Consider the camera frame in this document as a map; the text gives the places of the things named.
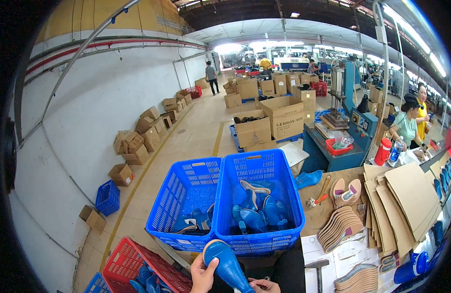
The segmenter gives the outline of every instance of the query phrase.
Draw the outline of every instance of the red plastic crate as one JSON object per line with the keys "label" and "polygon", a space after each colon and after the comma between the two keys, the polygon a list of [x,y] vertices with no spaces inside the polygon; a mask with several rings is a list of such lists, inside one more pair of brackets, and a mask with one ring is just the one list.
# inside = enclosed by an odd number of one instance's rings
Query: red plastic crate
{"label": "red plastic crate", "polygon": [[320,79],[319,82],[311,82],[311,88],[315,90],[317,97],[326,97],[326,85],[327,83]]}
{"label": "red plastic crate", "polygon": [[104,266],[102,276],[111,293],[137,293],[129,284],[139,272],[143,261],[154,270],[175,293],[188,293],[193,286],[190,278],[169,265],[158,254],[136,243],[128,237],[123,237],[113,250]]}
{"label": "red plastic crate", "polygon": [[327,139],[325,141],[326,143],[326,149],[330,152],[331,155],[333,156],[339,156],[339,155],[343,155],[346,154],[348,152],[350,152],[353,149],[353,145],[350,144],[346,149],[334,149],[333,145],[335,143],[335,139]]}
{"label": "red plastic crate", "polygon": [[190,93],[191,98],[199,98],[203,95],[203,91],[201,91],[201,86],[199,85],[192,86],[191,88],[187,88],[185,90]]}

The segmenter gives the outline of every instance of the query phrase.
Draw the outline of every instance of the woman in green shirt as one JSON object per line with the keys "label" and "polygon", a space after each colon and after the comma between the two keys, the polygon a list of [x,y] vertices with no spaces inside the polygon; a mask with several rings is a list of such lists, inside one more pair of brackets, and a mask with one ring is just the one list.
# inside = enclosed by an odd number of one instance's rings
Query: woman in green shirt
{"label": "woman in green shirt", "polygon": [[425,144],[418,135],[418,126],[416,124],[416,117],[418,117],[419,105],[416,97],[413,94],[406,94],[405,103],[401,106],[401,112],[389,128],[388,132],[392,135],[393,140],[397,140],[400,136],[405,142],[405,149],[411,145],[411,141],[415,141],[417,145],[425,149]]}

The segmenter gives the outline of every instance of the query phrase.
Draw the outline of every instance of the red pipe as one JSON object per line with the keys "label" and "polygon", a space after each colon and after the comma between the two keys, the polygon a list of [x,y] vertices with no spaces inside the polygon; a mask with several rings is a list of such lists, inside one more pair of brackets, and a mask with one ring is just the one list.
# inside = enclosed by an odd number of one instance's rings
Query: red pipe
{"label": "red pipe", "polygon": [[[97,47],[97,46],[103,46],[106,45],[108,46],[108,48],[110,48],[110,46],[112,44],[122,44],[122,43],[159,43],[159,45],[161,45],[162,43],[173,43],[173,44],[182,44],[182,45],[190,45],[190,46],[196,46],[198,48],[201,49],[205,49],[204,46],[198,45],[198,44],[190,44],[190,43],[185,43],[185,42],[175,42],[175,41],[169,41],[169,40],[154,40],[154,39],[141,39],[141,40],[113,40],[113,41],[108,41],[108,42],[102,42],[102,43],[96,43],[96,44],[90,44],[87,46],[87,48],[93,48],[93,47]],[[61,52],[59,54],[56,54],[54,56],[51,56],[37,64],[35,64],[34,66],[30,67],[27,70],[27,74],[37,70],[38,68],[40,68],[41,66],[50,63],[53,60],[56,60],[58,58],[61,58],[63,56],[72,54],[72,53],[76,53],[77,50],[79,50],[79,48],[74,48],[74,49],[70,49],[64,52]]]}

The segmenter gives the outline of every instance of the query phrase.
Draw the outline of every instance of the water bottle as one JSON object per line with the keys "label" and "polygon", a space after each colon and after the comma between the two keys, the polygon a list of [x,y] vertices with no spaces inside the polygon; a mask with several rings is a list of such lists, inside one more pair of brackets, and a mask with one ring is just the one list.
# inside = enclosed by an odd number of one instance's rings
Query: water bottle
{"label": "water bottle", "polygon": [[405,142],[403,141],[403,137],[400,136],[399,139],[395,141],[395,145],[393,146],[392,153],[390,154],[390,157],[388,158],[388,164],[392,167],[395,166],[396,162],[398,161],[398,157],[400,156],[400,153],[403,151],[403,148],[405,147]]}

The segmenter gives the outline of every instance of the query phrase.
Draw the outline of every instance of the red thermos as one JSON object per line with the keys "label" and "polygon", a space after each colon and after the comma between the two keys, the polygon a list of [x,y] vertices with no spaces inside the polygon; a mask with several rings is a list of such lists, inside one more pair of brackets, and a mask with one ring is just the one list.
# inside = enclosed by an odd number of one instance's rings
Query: red thermos
{"label": "red thermos", "polygon": [[382,166],[390,157],[390,148],[392,147],[392,142],[388,138],[382,138],[380,146],[378,147],[377,155],[375,155],[375,163]]}

